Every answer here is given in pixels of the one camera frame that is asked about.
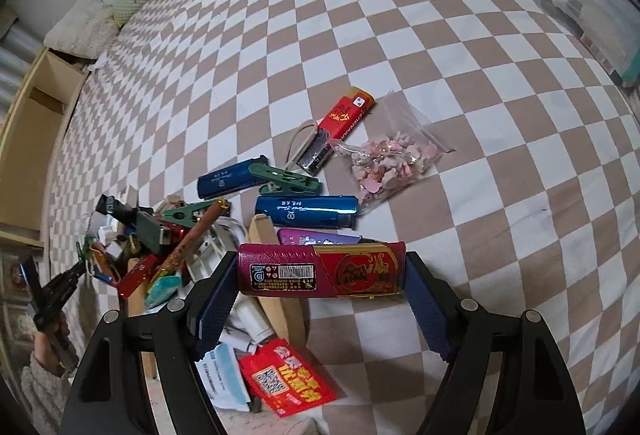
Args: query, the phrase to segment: hand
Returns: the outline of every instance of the hand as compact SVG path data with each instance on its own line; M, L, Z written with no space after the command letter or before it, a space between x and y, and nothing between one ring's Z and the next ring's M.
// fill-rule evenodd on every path
M69 325L66 323L66 316L63 312L60 313L58 322L52 323L47 327L46 332L36 333L33 339L33 356L40 366L47 370L49 373L60 377L65 369L60 364L60 359L53 351L51 343L49 343L48 335L55 334L58 330L65 336L69 335Z

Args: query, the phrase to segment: metal screw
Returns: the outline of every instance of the metal screw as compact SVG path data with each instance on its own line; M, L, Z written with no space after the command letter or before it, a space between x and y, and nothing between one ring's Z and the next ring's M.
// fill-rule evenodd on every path
M526 317L526 319L528 319L531 323L538 323L540 320L542 320L542 316L540 316L540 313L538 311L535 310L528 310L524 313L524 316Z
M178 312L178 310L181 310L184 307L184 301L180 298L174 298L166 305L166 307L171 312Z
M478 302L476 300L472 300L471 298L465 298L460 302L460 305L464 310L468 310L469 312L478 310Z
M118 319L119 315L120 313L117 310L107 310L107 312L104 313L104 316L102 316L102 319L105 323L113 323Z

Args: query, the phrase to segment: checkered bedsheet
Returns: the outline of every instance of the checkered bedsheet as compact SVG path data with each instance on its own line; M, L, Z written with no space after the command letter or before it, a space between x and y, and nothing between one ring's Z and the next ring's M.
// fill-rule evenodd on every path
M292 129L350 86L404 91L455 149L357 231L406 241L490 311L539 310L601 433L640 379L640 132L606 73L533 0L151 1L87 80L66 135L54 272L74 261L101 192L131 184L145 204L195 201L207 171L260 154L281 164ZM349 141L375 132L369 116ZM339 160L320 177L331 194L353 192ZM234 196L235 215L247 221L256 195ZM117 305L97 292L100 312ZM342 390L311 411L321 429L414 433L444 364L406 302L305 306L307 348ZM74 297L68 315L91 307Z

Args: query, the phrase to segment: curtain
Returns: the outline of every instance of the curtain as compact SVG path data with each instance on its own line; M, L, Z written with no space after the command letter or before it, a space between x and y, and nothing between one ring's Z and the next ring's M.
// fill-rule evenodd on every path
M42 47L11 9L0 8L0 122L4 122L22 78Z

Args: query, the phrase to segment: person's arm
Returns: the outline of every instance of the person's arm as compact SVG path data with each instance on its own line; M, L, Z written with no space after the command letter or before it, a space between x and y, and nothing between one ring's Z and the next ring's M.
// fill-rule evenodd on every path
M60 323L51 326L51 333L58 329L65 335L69 333L64 315ZM51 348L46 333L36 333L33 345L30 365L22 369L22 391L31 405L33 426L40 435L55 435L69 394L68 375Z

